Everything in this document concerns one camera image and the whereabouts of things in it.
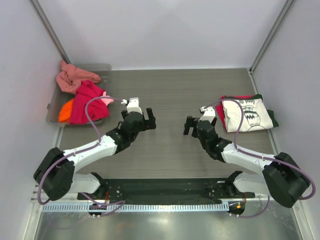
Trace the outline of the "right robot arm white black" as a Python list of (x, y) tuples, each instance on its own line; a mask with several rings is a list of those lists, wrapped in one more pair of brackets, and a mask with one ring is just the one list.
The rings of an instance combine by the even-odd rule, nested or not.
[(240, 172), (228, 178), (232, 189), (244, 193), (268, 195), (285, 208), (302, 199), (311, 181), (287, 153), (263, 154), (235, 146), (234, 142), (219, 137), (212, 121), (188, 116), (184, 135), (191, 132), (210, 158), (226, 164), (238, 165), (251, 173)]

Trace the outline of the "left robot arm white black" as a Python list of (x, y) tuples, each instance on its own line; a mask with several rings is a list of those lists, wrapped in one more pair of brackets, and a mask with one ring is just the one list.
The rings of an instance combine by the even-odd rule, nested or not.
[(104, 198), (108, 191), (106, 181), (96, 172), (79, 174), (78, 171), (126, 150), (140, 132), (154, 130), (153, 110), (147, 108), (146, 113), (147, 118), (143, 113), (123, 110), (123, 121), (98, 140), (64, 151), (57, 147), (50, 149), (33, 175), (39, 190), (45, 192), (50, 201), (57, 201), (68, 193), (86, 194), (94, 200)]

